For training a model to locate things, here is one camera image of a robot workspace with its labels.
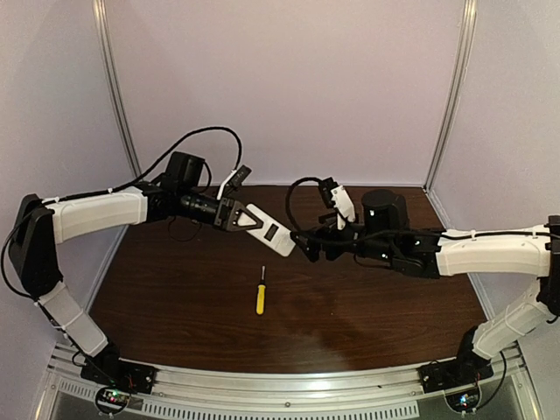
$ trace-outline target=black cable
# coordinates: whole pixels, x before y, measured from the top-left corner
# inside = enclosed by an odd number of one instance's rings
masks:
[[[115,188],[113,188],[113,193],[118,193],[119,191],[122,191],[125,188],[128,188],[129,186],[133,186],[135,183],[143,180],[154,169],[156,169],[156,167],[162,162],[162,160],[164,160],[167,157],[167,155],[169,155],[172,151],[177,149],[177,147],[179,147],[187,138],[192,137],[192,136],[196,136],[197,134],[200,134],[200,133],[205,133],[207,131],[226,131],[227,133],[231,134],[234,137],[235,141],[237,142],[237,158],[235,160],[235,165],[234,165],[234,169],[236,170],[239,167],[239,163],[242,161],[242,154],[243,154],[242,140],[239,138],[237,133],[235,133],[235,131],[233,131],[229,127],[221,127],[219,125],[211,126],[211,127],[203,127],[201,129],[195,129],[193,131],[190,131],[190,132],[186,133],[178,141],[176,141],[169,149],[167,149],[164,153],[162,153],[154,161],[154,163],[151,164],[151,166],[146,171],[142,172],[140,175],[138,175],[136,178],[132,179],[131,181],[129,181],[125,184],[116,186]],[[95,196],[104,195],[104,194],[107,194],[107,193],[109,193],[108,190],[81,192],[81,193],[78,193],[78,194],[72,194],[72,195],[67,195],[66,197],[62,197],[61,199],[59,199],[59,201],[85,199],[87,197],[95,197]]]
[[[19,223],[16,226],[14,226],[14,228],[10,231],[10,233],[6,237],[6,240],[4,241],[3,246],[2,246],[2,251],[0,252],[0,271],[2,271],[2,279],[3,279],[3,282],[6,283],[6,286],[8,286],[8,289],[10,289],[16,295],[21,296],[22,298],[27,298],[27,299],[30,299],[30,300],[34,300],[31,295],[28,295],[27,293],[23,293],[22,291],[19,291],[18,289],[16,289],[14,286],[11,285],[10,281],[8,280],[8,276],[6,274],[6,268],[5,268],[5,265],[4,265],[4,259],[5,259],[5,256],[6,256],[6,249],[8,248],[8,245],[10,244],[11,238],[16,234],[16,232],[21,227],[21,225],[23,225],[31,217],[31,215],[32,215],[31,213],[26,214],[22,218],[22,220],[20,220]]]
[[[177,238],[177,237],[173,236],[173,234],[172,234],[172,224],[175,222],[176,219],[177,219],[177,216],[173,216],[173,217],[171,218],[171,220],[169,220],[169,223],[167,224],[167,234],[168,234],[169,237],[172,238],[174,241],[177,241],[177,242],[190,242],[190,241],[192,241],[194,238],[196,238],[196,235],[198,235],[199,232],[200,232],[200,230],[202,229],[202,224],[199,223],[199,224],[198,224],[198,227],[197,227],[197,229],[196,229],[196,232],[194,232],[194,234],[192,234],[191,236],[189,236],[188,238],[185,238],[185,239]]]
[[[500,391],[501,386],[504,384],[504,381],[506,380],[506,373],[508,371],[508,362],[506,361],[506,356],[504,355],[504,352],[500,352],[500,355],[501,355],[501,359],[504,362],[504,371],[501,374],[500,383],[498,384],[496,389],[493,391],[493,393],[490,395],[490,397],[476,408],[477,411],[485,408],[496,397],[496,395],[498,394],[498,391]]]
[[[360,267],[364,267],[366,269],[382,269],[382,270],[391,270],[388,265],[381,265],[381,264],[364,264],[363,262],[358,261],[358,256],[354,254],[352,256],[353,261],[358,264]]]
[[[76,361],[76,356],[77,356],[78,354],[81,354],[81,351],[80,351],[80,350],[78,350],[76,353],[73,354],[73,356],[72,356],[72,364],[73,364],[74,366],[77,366],[78,368],[84,368],[84,367],[87,366],[87,365],[84,365],[83,363],[78,363],[78,362]]]
[[[207,161],[204,161],[204,167],[206,168],[206,173],[208,174],[208,180],[206,182],[206,186],[200,190],[200,193],[205,193],[210,188],[210,184],[212,184],[212,171],[210,170],[210,166],[207,164]]]

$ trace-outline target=black bracket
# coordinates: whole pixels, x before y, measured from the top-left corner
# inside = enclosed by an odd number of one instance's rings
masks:
[[[441,391],[473,384],[478,380],[491,378],[494,375],[491,365],[480,367],[473,375],[461,374],[463,366],[458,359],[436,361],[423,365],[418,369],[423,392]]]
[[[53,232],[53,211],[42,206],[36,194],[22,199],[17,213],[17,233],[9,256],[22,286],[32,298],[39,298],[62,281]]]
[[[156,369],[153,366],[119,360],[117,362],[118,375],[115,384],[102,374],[95,366],[87,363],[82,368],[80,377],[101,385],[115,386],[124,392],[150,394],[154,383]]]
[[[560,215],[549,216],[549,223],[544,225],[553,235],[560,235]],[[547,243],[550,251],[550,272],[541,278],[541,291],[536,300],[543,302],[549,311],[560,316],[560,239],[550,238]]]
[[[473,384],[494,375],[490,360],[483,359],[473,352],[473,339],[477,328],[475,326],[465,333],[455,359],[433,361],[418,368],[425,394]]]
[[[142,394],[151,392],[155,375],[156,369],[153,366],[121,360],[119,349],[112,342],[93,359],[86,360],[80,372],[80,377],[88,381],[112,386],[124,392]]]

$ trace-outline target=white wall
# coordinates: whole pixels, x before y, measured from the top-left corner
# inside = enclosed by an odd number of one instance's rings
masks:
[[[116,129],[90,0],[0,2],[0,237],[27,193],[63,195],[130,178]],[[116,231],[59,247],[85,303]],[[9,271],[10,279],[18,283]],[[0,418],[28,419],[56,334],[0,284]]]
[[[518,228],[560,214],[560,3],[479,2],[464,90],[435,194],[456,228]],[[498,312],[525,276],[483,275]],[[560,418],[560,325],[521,341],[545,418]]]
[[[108,2],[132,136],[146,168],[184,132],[237,130],[250,183],[304,175],[423,184],[438,139],[463,0]],[[184,150],[215,180],[227,135]]]

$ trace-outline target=dark wood surface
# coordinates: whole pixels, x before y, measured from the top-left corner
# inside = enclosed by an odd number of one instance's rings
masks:
[[[357,209],[369,188],[349,187]],[[439,226],[421,189],[405,195],[413,228]],[[244,187],[238,196],[281,222],[285,187]],[[315,188],[299,188],[304,226],[326,213]],[[195,226],[177,220],[187,237]],[[256,286],[266,266],[266,310]],[[170,239],[167,223],[130,227],[92,309],[122,356],[182,368],[248,373],[385,368],[453,356],[462,334],[484,321],[466,276],[415,279],[366,269],[350,255],[282,258],[245,233],[204,227],[194,241]]]

